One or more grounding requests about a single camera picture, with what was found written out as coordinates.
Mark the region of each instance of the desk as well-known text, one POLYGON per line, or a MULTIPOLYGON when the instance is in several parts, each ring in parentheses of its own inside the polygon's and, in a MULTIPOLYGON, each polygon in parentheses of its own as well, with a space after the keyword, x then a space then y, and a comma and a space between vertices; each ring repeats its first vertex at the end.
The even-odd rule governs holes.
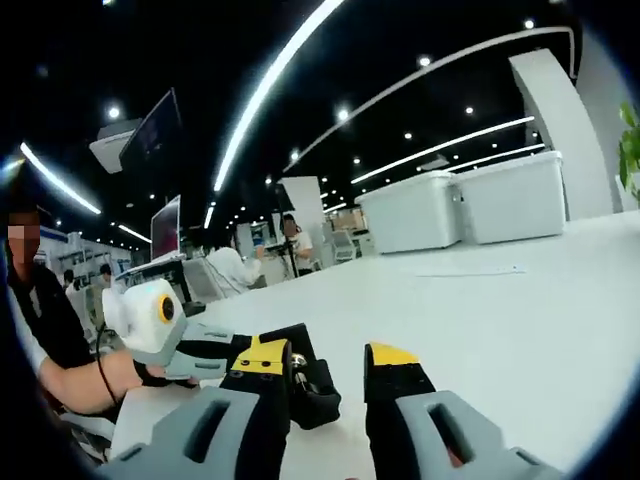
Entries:
MULTIPOLYGON (((363 345, 417 354, 440 390, 497 423, 507 445, 569 470, 623 401, 640 360, 640 215, 572 222, 560 237, 361 258, 215 302, 203 316, 245 334, 299 321, 329 362, 342 417, 303 432, 292 424, 283 479, 374 478, 364 433, 363 345), (457 278, 518 265, 526 273, 457 278)), ((112 449, 150 438, 155 389, 128 402, 112 449)))

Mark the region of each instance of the monitor screen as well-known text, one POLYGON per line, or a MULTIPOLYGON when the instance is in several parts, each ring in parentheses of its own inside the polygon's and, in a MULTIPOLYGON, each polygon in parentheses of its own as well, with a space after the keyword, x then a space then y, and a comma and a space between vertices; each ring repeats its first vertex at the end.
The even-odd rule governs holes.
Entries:
POLYGON ((180 253, 180 195, 151 219, 151 260, 180 253))

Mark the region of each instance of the led light strip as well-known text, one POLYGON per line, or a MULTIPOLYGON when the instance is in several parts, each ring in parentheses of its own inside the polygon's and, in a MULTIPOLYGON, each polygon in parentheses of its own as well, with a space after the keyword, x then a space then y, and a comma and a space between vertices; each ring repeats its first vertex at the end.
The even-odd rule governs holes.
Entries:
POLYGON ((56 187, 62 190, 64 193, 73 198, 76 202, 82 205, 87 210, 95 213, 96 215, 100 215, 102 212, 98 210, 96 207, 87 202, 84 198, 78 195, 73 189, 71 189, 67 184, 65 184, 62 180, 56 177, 47 167, 45 167, 42 162, 35 156, 35 154, 31 151, 31 149, 27 146, 26 143, 20 144, 20 150, 24 153, 24 156, 29 159, 29 161, 36 167, 40 173, 42 173, 51 183, 53 183, 56 187))
POLYGON ((207 218, 204 219, 205 230, 209 228, 209 222, 211 222, 211 215, 213 215, 213 207, 209 207, 209 209, 207 210, 207 218))
POLYGON ((322 4, 307 18, 307 20, 302 24, 302 26, 298 29, 298 31, 291 37, 289 43, 285 45, 282 49, 278 57, 267 70, 266 75, 260 81, 257 90, 254 92, 251 100, 247 104, 242 117, 240 118, 240 122, 236 126, 235 131, 233 132, 233 136, 231 137, 231 141, 227 146, 227 150, 224 154, 224 158, 222 159, 222 164, 220 165, 220 169, 218 170, 218 176, 216 178, 215 185, 213 189, 218 192, 222 188, 222 184, 224 183, 224 179, 229 172, 229 167, 233 163, 236 154, 238 153, 238 148, 240 147, 240 143, 244 139, 247 130, 249 129, 249 125, 253 121, 258 113, 258 109, 260 105, 264 102, 267 97, 271 87, 276 83, 278 77, 283 72, 287 64, 291 61, 296 52, 300 49, 302 44, 307 41, 307 39, 313 34, 313 32, 324 22, 333 11, 340 6, 340 4, 344 0, 325 0, 322 4))
POLYGON ((124 225, 118 225, 118 228, 120 230, 124 230, 125 232, 133 235, 134 237, 139 238, 140 240, 144 240, 147 243, 151 243, 151 240, 149 240, 147 237, 145 237, 144 235, 140 235, 138 232, 134 232, 129 227, 125 227, 124 225))
POLYGON ((515 155, 516 153, 528 152, 530 150, 544 148, 545 146, 546 145, 544 143, 539 143, 537 145, 531 145, 529 147, 518 148, 517 150, 511 150, 510 152, 498 153, 497 155, 491 155, 490 157, 481 158, 479 160, 473 160, 472 162, 463 163, 461 165, 454 165, 453 167, 444 169, 443 172, 454 172, 456 170, 460 170, 461 168, 477 165, 478 163, 484 163, 484 162, 488 162, 489 160, 494 160, 496 158, 508 157, 509 155, 515 155))
POLYGON ((329 208, 327 208, 327 209, 324 211, 324 213, 330 213, 330 212, 333 212, 334 210, 338 210, 339 208, 346 207, 346 206, 347 206, 347 203, 346 203, 346 202, 343 202, 343 203, 341 203, 340 205, 336 205, 335 207, 329 207, 329 208))
POLYGON ((443 148, 447 148, 447 147, 450 147, 452 145, 457 145, 458 143, 466 142, 467 140, 471 140, 472 138, 477 138, 477 137, 480 137, 482 135, 487 135, 488 133, 493 133, 493 132, 497 132, 499 130, 504 130, 505 128, 515 127, 516 125, 521 125, 523 123, 532 122, 533 120, 535 120, 535 117, 533 117, 533 116, 524 117, 524 118, 521 118, 520 120, 513 120, 511 122, 502 123, 500 125, 495 125, 493 127, 485 128, 484 130, 479 130, 477 132, 470 133, 468 135, 464 135, 462 137, 455 138, 453 140, 449 140, 448 142, 441 143, 440 145, 436 145, 435 147, 427 148, 426 150, 422 150, 421 152, 414 153, 413 155, 409 155, 408 157, 401 158, 400 160, 396 160, 395 162, 390 163, 389 165, 385 165, 384 167, 380 167, 377 170, 373 170, 373 171, 371 171, 369 173, 365 173, 361 177, 358 177, 358 178, 355 178, 355 179, 351 180, 351 184, 355 185, 356 183, 359 183, 359 182, 361 182, 363 180, 371 178, 374 175, 377 175, 377 174, 382 173, 382 172, 386 172, 387 170, 391 170, 392 168, 395 168, 395 167, 397 167, 399 165, 403 165, 403 164, 405 164, 407 162, 410 162, 411 160, 415 160, 416 158, 420 158, 420 157, 423 157, 425 155, 429 155, 430 153, 437 152, 438 150, 442 150, 443 148))

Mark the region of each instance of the office chair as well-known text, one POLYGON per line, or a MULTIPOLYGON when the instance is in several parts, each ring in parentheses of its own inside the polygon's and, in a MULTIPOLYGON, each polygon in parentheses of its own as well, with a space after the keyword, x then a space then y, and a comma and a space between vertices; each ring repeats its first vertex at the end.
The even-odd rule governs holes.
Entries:
POLYGON ((331 232, 333 243, 333 255, 336 264, 349 262, 356 258, 356 246, 351 240, 349 232, 346 230, 336 230, 331 232))

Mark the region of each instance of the wall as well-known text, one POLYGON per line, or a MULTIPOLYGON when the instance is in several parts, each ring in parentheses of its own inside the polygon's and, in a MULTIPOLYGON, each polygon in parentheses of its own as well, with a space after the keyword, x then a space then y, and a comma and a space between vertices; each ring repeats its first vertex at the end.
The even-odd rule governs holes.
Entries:
POLYGON ((544 143, 563 156, 562 177, 570 220, 613 213, 604 154, 585 106, 548 49, 509 59, 544 143))
POLYGON ((604 154, 613 211, 621 212, 622 202, 616 185, 618 142, 625 130, 619 110, 623 102, 633 104, 620 71, 595 35, 584 31, 582 62, 576 90, 589 113, 604 154))

